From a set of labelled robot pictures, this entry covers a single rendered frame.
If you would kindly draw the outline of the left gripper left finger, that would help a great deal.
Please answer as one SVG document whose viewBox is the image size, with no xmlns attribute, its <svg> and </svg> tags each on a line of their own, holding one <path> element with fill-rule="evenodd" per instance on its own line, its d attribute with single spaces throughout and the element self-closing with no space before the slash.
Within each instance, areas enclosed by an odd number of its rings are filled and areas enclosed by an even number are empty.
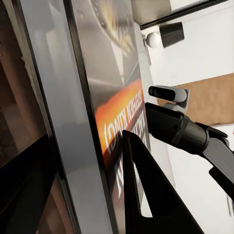
<svg viewBox="0 0 234 234">
<path fill-rule="evenodd" d="M 37 234 L 58 169 L 48 134 L 0 168 L 0 234 Z"/>
</svg>

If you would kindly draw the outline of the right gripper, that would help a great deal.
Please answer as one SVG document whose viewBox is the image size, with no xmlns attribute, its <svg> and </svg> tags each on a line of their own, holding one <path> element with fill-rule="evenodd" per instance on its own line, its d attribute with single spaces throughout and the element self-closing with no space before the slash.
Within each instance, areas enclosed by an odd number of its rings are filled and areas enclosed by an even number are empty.
<svg viewBox="0 0 234 234">
<path fill-rule="evenodd" d="M 186 149 L 194 143 L 197 125 L 187 115 L 152 103 L 145 103 L 148 132 L 171 146 Z"/>
</svg>

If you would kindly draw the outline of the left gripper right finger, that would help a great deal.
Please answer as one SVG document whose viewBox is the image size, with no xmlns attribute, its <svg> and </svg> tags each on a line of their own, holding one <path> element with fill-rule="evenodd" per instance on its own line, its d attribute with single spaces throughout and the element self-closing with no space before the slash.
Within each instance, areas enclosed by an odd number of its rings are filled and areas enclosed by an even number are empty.
<svg viewBox="0 0 234 234">
<path fill-rule="evenodd" d="M 122 130 L 126 234 L 204 234 L 141 138 Z M 152 217 L 141 214 L 136 165 Z"/>
</svg>

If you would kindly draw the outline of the hardback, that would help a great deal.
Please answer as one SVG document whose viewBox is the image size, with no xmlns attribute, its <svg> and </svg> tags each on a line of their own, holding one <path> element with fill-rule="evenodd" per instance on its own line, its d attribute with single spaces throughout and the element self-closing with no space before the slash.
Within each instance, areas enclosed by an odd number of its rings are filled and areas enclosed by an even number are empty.
<svg viewBox="0 0 234 234">
<path fill-rule="evenodd" d="M 131 0 L 11 2 L 75 234 L 126 234 L 122 130 L 151 152 Z"/>
</svg>

